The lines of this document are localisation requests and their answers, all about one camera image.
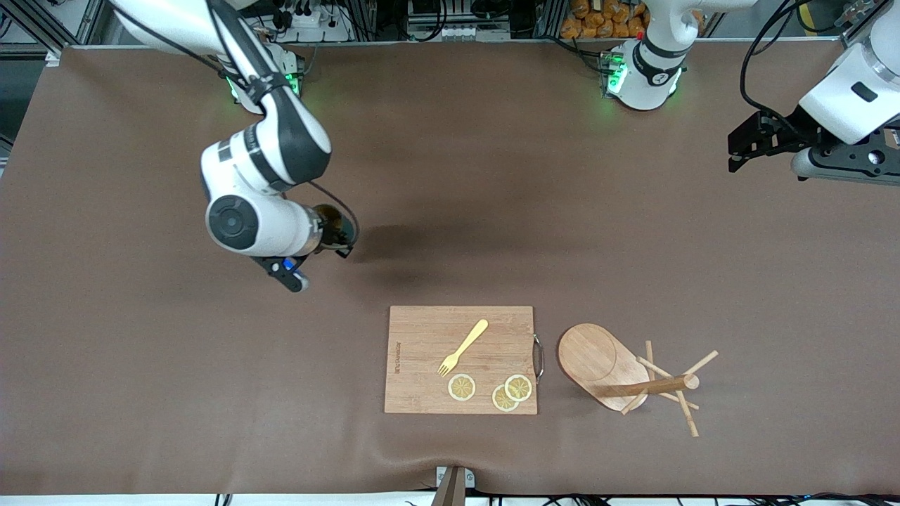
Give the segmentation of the dark green cup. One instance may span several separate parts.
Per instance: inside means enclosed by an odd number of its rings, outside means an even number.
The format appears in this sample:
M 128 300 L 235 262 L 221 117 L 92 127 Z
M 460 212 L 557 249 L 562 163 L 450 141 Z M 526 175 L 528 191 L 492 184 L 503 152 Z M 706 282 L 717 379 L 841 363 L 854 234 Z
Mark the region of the dark green cup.
M 337 207 L 328 204 L 316 205 L 313 211 L 321 222 L 321 249 L 351 250 L 356 243 L 357 226 L 354 219 Z

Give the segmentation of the bamboo cutting board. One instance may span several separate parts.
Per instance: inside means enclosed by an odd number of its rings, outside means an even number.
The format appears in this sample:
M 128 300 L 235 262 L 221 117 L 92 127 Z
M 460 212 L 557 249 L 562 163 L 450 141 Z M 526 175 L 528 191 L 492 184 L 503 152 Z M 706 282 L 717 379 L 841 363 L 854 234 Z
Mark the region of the bamboo cutting board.
M 459 358 L 446 377 L 441 362 L 456 350 L 478 320 L 489 327 Z M 530 306 L 393 306 L 389 312 L 385 411 L 427 415 L 536 415 L 540 369 L 534 362 L 536 331 Z M 469 401 L 455 401 L 448 381 L 467 374 L 477 384 Z M 526 375 L 534 393 L 517 409 L 502 413 L 493 390 L 511 375 Z

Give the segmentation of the yellow plastic fork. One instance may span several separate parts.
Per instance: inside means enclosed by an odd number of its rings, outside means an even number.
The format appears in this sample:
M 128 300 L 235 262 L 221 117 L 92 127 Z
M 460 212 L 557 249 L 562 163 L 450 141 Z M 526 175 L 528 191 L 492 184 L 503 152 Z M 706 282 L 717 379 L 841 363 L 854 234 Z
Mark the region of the yellow plastic fork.
M 483 333 L 485 333 L 488 327 L 488 320 L 478 320 L 475 323 L 475 326 L 473 326 L 469 331 L 463 342 L 460 343 L 459 346 L 457 346 L 456 350 L 454 350 L 453 353 L 450 353 L 450 355 L 441 362 L 440 367 L 438 368 L 438 375 L 440 375 L 440 377 L 446 377 L 451 371 L 453 371 L 459 362 L 460 356 L 462 356 L 463 353 L 466 352 L 466 350 L 469 349 L 470 346 L 472 346 L 473 343 L 475 343 Z

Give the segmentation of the brown table mat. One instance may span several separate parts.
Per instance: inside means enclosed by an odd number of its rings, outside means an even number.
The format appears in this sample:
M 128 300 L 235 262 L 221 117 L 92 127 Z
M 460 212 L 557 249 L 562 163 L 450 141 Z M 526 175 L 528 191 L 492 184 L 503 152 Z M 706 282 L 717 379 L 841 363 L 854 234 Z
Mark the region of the brown table mat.
M 306 105 L 350 257 L 293 294 L 205 228 L 203 148 L 254 122 L 211 70 L 71 48 L 0 179 L 0 495 L 367 493 L 440 465 L 505 494 L 900 495 L 900 189 L 727 170 L 743 43 L 662 109 L 552 43 L 322 48 Z M 669 372 L 600 406 L 549 358 L 532 416 L 383 410 L 392 305 L 523 305 Z

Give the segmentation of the orange snack bags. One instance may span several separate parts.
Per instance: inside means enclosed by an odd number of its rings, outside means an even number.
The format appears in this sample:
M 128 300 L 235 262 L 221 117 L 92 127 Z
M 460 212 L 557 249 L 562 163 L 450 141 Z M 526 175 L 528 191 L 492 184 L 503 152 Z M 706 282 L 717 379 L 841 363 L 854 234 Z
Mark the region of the orange snack bags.
M 561 39 L 639 38 L 650 23 L 642 0 L 568 0 Z

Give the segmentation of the white power strip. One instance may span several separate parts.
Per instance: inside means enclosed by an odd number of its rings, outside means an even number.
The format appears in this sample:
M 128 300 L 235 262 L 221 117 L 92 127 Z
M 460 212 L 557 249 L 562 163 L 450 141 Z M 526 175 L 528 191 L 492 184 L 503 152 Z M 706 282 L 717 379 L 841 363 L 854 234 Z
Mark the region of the white power strip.
M 277 0 L 264 16 L 266 29 L 279 43 L 341 43 L 357 41 L 347 7 L 324 0 Z

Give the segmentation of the wooden mug tree rack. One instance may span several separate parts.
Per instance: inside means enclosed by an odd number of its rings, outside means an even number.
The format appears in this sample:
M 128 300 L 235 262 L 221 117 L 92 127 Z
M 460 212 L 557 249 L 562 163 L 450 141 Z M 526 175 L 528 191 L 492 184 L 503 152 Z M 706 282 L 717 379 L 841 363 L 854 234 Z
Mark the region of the wooden mug tree rack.
M 700 386 L 698 372 L 715 358 L 716 350 L 679 375 L 669 374 L 653 362 L 653 344 L 644 343 L 644 356 L 627 349 L 610 331 L 593 323 L 570 327 L 560 337 L 557 358 L 566 377 L 608 410 L 622 415 L 657 395 L 681 408 L 691 436 L 700 435 L 685 391 Z

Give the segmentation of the aluminium frame strut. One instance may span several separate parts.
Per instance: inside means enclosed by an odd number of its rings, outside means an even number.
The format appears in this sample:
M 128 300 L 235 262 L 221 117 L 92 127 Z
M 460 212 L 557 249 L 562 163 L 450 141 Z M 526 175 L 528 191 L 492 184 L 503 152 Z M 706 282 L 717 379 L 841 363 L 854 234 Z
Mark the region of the aluminium frame strut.
M 877 18 L 882 6 L 890 0 L 848 0 L 841 15 L 835 20 L 843 48 L 849 48 L 861 34 L 868 33 L 868 26 Z
M 0 0 L 0 60 L 57 60 L 98 32 L 106 0 Z

